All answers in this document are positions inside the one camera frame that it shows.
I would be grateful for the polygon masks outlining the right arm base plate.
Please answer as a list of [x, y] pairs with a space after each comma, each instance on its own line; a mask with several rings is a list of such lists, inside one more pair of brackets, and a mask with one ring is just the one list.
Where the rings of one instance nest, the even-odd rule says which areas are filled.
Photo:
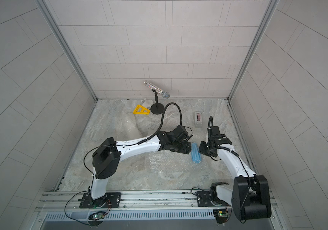
[[212, 198], [210, 191], [198, 190], [192, 193], [196, 196], [198, 207], [231, 207], [225, 201]]

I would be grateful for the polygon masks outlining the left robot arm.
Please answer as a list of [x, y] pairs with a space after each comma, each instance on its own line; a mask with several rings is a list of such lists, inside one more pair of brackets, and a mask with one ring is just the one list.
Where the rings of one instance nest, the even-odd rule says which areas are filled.
[[117, 170], [121, 161], [147, 152], [168, 150], [182, 154], [190, 154], [192, 136], [184, 126], [177, 126], [170, 132], [156, 131], [148, 137], [127, 141], [106, 139], [92, 155], [93, 183], [90, 195], [93, 200], [106, 195], [108, 178]]

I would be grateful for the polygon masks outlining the blue ribbed vase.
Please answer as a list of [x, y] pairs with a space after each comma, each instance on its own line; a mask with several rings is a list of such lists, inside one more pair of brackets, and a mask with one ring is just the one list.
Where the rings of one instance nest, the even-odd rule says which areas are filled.
[[198, 148], [198, 145], [196, 142], [193, 142], [191, 144], [191, 158], [192, 158], [192, 161], [195, 163], [195, 164], [199, 164], [201, 162], [201, 154], [199, 153], [199, 148]]

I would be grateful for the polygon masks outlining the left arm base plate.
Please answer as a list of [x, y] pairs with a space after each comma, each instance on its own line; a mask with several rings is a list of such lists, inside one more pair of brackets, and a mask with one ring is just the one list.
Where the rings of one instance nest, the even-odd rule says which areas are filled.
[[110, 208], [118, 208], [121, 201], [122, 193], [113, 192], [106, 193], [103, 197], [98, 199], [93, 199], [90, 192], [86, 192], [83, 194], [80, 201], [79, 208], [80, 209], [107, 209]]

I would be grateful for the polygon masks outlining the clear bubble wrap sheet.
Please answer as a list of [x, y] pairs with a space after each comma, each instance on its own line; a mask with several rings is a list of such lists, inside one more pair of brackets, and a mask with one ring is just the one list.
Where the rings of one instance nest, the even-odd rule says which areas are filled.
[[134, 140], [142, 138], [134, 114], [123, 113], [121, 115], [121, 126], [117, 131], [118, 140]]

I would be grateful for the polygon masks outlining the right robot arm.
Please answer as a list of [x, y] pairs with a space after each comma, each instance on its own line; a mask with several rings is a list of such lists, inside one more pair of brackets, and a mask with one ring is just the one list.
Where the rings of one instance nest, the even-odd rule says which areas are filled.
[[241, 159], [229, 138], [220, 132], [218, 126], [209, 125], [208, 141], [201, 142], [199, 153], [218, 157], [225, 163], [234, 183], [213, 183], [210, 187], [212, 203], [226, 203], [233, 208], [235, 217], [241, 221], [270, 218], [272, 214], [268, 181], [256, 174]]

